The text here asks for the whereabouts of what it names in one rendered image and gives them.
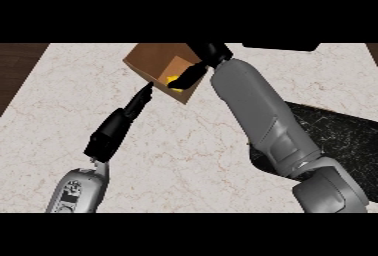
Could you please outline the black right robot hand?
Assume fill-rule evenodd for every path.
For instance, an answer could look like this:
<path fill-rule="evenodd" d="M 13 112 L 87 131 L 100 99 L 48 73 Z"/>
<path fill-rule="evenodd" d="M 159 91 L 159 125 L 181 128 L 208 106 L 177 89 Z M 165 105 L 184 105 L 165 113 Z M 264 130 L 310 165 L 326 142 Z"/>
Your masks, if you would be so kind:
<path fill-rule="evenodd" d="M 168 83 L 168 87 L 186 90 L 206 73 L 206 68 L 215 68 L 227 61 L 233 53 L 224 43 L 189 43 L 189 48 L 199 58 L 199 62 L 189 66 L 178 78 Z"/>

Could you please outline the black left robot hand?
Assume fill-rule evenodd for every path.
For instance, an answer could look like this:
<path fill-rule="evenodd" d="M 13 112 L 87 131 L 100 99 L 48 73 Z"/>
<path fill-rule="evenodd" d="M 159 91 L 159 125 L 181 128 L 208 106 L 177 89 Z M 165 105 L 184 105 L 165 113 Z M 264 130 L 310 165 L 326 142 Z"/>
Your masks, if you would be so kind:
<path fill-rule="evenodd" d="M 90 135 L 84 154 L 102 163 L 107 162 L 112 158 L 125 138 L 131 123 L 152 99 L 152 86 L 153 83 L 149 82 L 133 96 L 127 106 L 118 108 L 110 113 Z"/>

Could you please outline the yellow lemon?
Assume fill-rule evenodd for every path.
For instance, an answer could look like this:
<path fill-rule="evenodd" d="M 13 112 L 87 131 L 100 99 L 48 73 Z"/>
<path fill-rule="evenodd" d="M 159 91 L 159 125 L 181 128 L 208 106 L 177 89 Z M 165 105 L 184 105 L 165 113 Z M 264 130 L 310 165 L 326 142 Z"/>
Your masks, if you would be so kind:
<path fill-rule="evenodd" d="M 167 76 L 165 78 L 165 85 L 168 87 L 168 89 L 171 89 L 172 91 L 175 91 L 177 93 L 181 93 L 183 92 L 183 89 L 177 89 L 177 88 L 172 88 L 168 86 L 168 84 L 175 81 L 178 79 L 178 76 L 177 75 L 172 75 L 172 76 Z"/>

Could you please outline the brown cardboard box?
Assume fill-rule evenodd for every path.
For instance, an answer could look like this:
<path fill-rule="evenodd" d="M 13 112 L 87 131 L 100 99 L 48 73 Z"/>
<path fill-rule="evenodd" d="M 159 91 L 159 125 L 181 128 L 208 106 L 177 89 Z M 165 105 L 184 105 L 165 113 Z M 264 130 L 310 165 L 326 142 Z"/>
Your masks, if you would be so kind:
<path fill-rule="evenodd" d="M 186 43 L 138 43 L 124 58 L 130 69 L 181 104 L 187 103 L 200 81 L 178 92 L 167 87 L 167 78 L 180 76 L 199 61 Z"/>

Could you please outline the black speckled tray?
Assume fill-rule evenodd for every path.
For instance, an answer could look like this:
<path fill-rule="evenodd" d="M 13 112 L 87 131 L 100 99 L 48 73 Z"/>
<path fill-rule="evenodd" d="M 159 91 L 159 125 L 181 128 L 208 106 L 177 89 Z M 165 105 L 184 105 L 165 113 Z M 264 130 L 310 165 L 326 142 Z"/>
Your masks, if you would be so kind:
<path fill-rule="evenodd" d="M 378 121 L 286 102 L 295 120 L 322 150 L 378 203 Z"/>

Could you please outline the black appliance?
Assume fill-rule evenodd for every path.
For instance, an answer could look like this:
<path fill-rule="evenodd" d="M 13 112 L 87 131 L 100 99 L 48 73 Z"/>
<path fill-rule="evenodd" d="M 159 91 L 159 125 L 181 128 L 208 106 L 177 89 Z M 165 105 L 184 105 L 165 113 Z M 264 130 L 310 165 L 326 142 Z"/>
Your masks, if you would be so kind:
<path fill-rule="evenodd" d="M 243 43 L 246 48 L 261 48 L 270 50 L 307 51 L 316 50 L 317 43 Z"/>

